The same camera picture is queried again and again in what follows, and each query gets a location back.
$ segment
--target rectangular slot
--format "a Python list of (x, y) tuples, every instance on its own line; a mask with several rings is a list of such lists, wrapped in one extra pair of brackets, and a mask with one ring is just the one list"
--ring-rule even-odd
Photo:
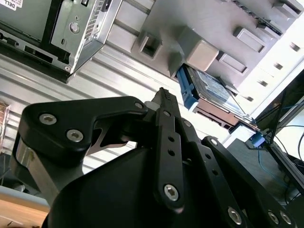
[(274, 64), (275, 68), (277, 68), (278, 70), (282, 70), (283, 66), (279, 63), (275, 63)]
[(304, 7), (296, 0), (283, 0), (283, 2), (289, 6), (297, 15), (300, 15)]
[(39, 51), (36, 51), (36, 50), (34, 50), (34, 49), (32, 49), (32, 48), (30, 48), (28, 46), (25, 46), (24, 51), (30, 53), (31, 55), (34, 55), (34, 56), (42, 59), (42, 60), (44, 60), (44, 61), (46, 61), (48, 63), (52, 63), (53, 62), (53, 59), (51, 57), (49, 57), (49, 56), (47, 56), (47, 55), (45, 55), (45, 54), (43, 54), (43, 53), (41, 53)]
[(244, 64), (240, 63), (239, 61), (227, 55), (226, 53), (220, 52), (217, 57), (217, 60), (240, 75), (243, 75), (248, 71), (248, 68)]
[(81, 5), (87, 7), (88, 4), (89, 4), (89, 0), (81, 0)]
[(281, 13), (283, 13), (286, 17), (288, 18), (298, 18), (299, 13), (301, 13), (299, 10), (297, 10), (297, 12), (295, 11), (296, 8), (293, 7), (293, 9), (291, 7), (289, 7), (287, 4), (285, 3), (276, 3), (274, 5), (274, 7), (276, 9), (278, 9)]
[(162, 48), (162, 41), (145, 31), (140, 33), (138, 40), (140, 45), (139, 53), (155, 59)]
[(156, 39), (148, 37), (147, 42), (142, 49), (142, 52), (150, 57), (153, 57), (157, 51), (158, 46), (159, 42)]
[(234, 36), (258, 53), (261, 53), (265, 48), (265, 42), (245, 28), (237, 28)]
[(111, 3), (112, 3), (112, 0), (105, 0), (101, 11), (107, 12), (110, 8)]
[(299, 46), (297, 46), (293, 42), (291, 42), (289, 46), (296, 52), (298, 52), (301, 49)]
[(265, 82), (265, 81), (258, 81), (258, 83), (261, 84), (264, 87), (266, 87), (268, 85), (268, 83)]
[(282, 35), (275, 33), (270, 27), (264, 24), (258, 24), (257, 27), (271, 38), (279, 39)]
[(227, 129), (227, 130), (229, 130), (230, 126), (228, 124), (225, 124), (224, 128)]
[(253, 101), (253, 98), (248, 96), (248, 97), (245, 97), (248, 101), (252, 102)]
[(206, 118), (208, 118), (208, 119), (211, 120), (212, 122), (216, 122), (219, 126), (222, 126), (222, 123), (221, 123), (221, 122), (216, 121), (215, 119), (212, 119), (212, 118), (210, 118), (209, 116), (204, 115), (204, 113), (202, 113), (202, 112), (200, 112), (200, 111), (197, 111), (197, 113), (200, 114), (200, 115), (202, 115), (202, 116), (204, 116), (204, 117), (206, 117)]

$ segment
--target gray plastic panel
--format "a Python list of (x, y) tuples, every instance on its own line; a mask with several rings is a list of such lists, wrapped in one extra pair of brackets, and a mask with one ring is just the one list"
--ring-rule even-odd
[(234, 36), (259, 53), (264, 50), (266, 45), (264, 41), (245, 28), (238, 28), (235, 31)]
[(288, 18), (297, 18), (299, 15), (284, 3), (276, 3), (275, 7)]
[[(294, 22), (294, 19), (286, 20), (282, 17), (281, 12), (273, 8), (277, 0), (241, 0), (241, 2), (261, 18), (275, 21), (283, 30), (287, 30)], [(248, 68), (243, 76), (228, 70), (218, 61), (213, 61), (208, 68), (207, 73), (221, 76), (236, 87), (242, 83), (277, 42), (277, 39), (271, 39), (268, 34), (257, 29), (257, 21), (234, 3), (221, 3), (218, 0), (157, 0), (142, 29), (162, 40), (162, 49), (154, 60), (142, 56), (137, 51), (139, 49), (137, 44), (135, 44), (138, 46), (137, 48), (126, 54), (170, 77), (170, 71), (175, 72), (172, 67), (169, 67), (171, 56), (173, 53), (182, 52), (177, 39), (185, 26), (193, 29), (204, 40)], [(248, 48), (248, 45), (239, 42), (233, 36), (237, 27), (246, 28), (265, 42), (265, 50), (262, 53), (257, 53)]]
[(217, 60), (228, 67), (230, 70), (240, 74), (244, 75), (247, 71), (248, 68), (242, 64), (241, 62), (237, 61), (235, 58), (231, 57), (230, 55), (226, 53), (220, 53), (219, 56), (217, 57)]

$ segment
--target black metal bracket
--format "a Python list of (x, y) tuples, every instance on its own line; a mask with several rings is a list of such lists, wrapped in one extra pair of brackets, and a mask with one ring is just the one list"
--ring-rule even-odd
[[(137, 142), (135, 149), (65, 184), (58, 195), (52, 192), (43, 227), (90, 228), (100, 222), (104, 227), (289, 227), (284, 218), (295, 226), (215, 138), (200, 140), (181, 118), (175, 96), (161, 88), (152, 102), (155, 109), (134, 97), (119, 97), (33, 104), (24, 110), (20, 140), (54, 167), (76, 167), (86, 154)], [(71, 140), (70, 130), (80, 132), (80, 140)], [(18, 142), (16, 152), (22, 157)], [(22, 164), (41, 180), (27, 155)], [(52, 186), (60, 185), (56, 180)]]

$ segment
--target blue connector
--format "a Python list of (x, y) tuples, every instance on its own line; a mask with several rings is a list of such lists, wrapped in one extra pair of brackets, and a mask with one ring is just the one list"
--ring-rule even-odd
[(194, 85), (192, 83), (189, 84), (183, 67), (178, 70), (176, 76), (180, 84), (180, 91), (184, 101), (184, 106), (192, 112), (199, 103), (199, 101), (195, 99), (192, 94)]

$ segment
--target bolt head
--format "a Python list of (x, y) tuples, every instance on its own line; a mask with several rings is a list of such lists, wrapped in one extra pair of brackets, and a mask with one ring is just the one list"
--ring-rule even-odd
[(143, 108), (143, 105), (140, 104), (140, 103), (135, 103), (135, 106), (138, 107), (138, 108)]
[(268, 211), (268, 215), (274, 223), (276, 223), (277, 225), (279, 224), (279, 220), (272, 211)]
[(76, 23), (76, 22), (72, 22), (72, 23), (70, 23), (70, 31), (72, 32), (72, 33), (74, 33), (74, 34), (77, 34), (77, 33), (79, 33), (79, 31), (80, 31), (80, 27), (79, 27), (79, 25)]
[(172, 201), (177, 201), (179, 198), (179, 193), (177, 192), (177, 189), (170, 184), (165, 185), (164, 187), (165, 195)]
[(242, 218), (235, 209), (233, 209), (232, 207), (228, 207), (228, 214), (229, 214), (229, 217), (232, 219), (232, 221), (234, 221), (235, 224), (237, 224), (237, 225), (242, 224)]
[(282, 217), (282, 219), (288, 224), (291, 225), (291, 220), (290, 218), (282, 211), (280, 211), (280, 215)]
[(163, 113), (166, 115), (166, 116), (171, 116), (171, 114), (167, 111), (163, 111)]
[(66, 136), (69, 140), (76, 142), (76, 143), (80, 142), (84, 138), (84, 135), (80, 131), (75, 130), (75, 129), (69, 130), (66, 133)]
[(57, 122), (57, 119), (52, 114), (42, 114), (39, 117), (40, 122), (46, 125), (53, 125)]
[(191, 123), (188, 120), (184, 120), (184, 123), (186, 124), (187, 127), (191, 127)]

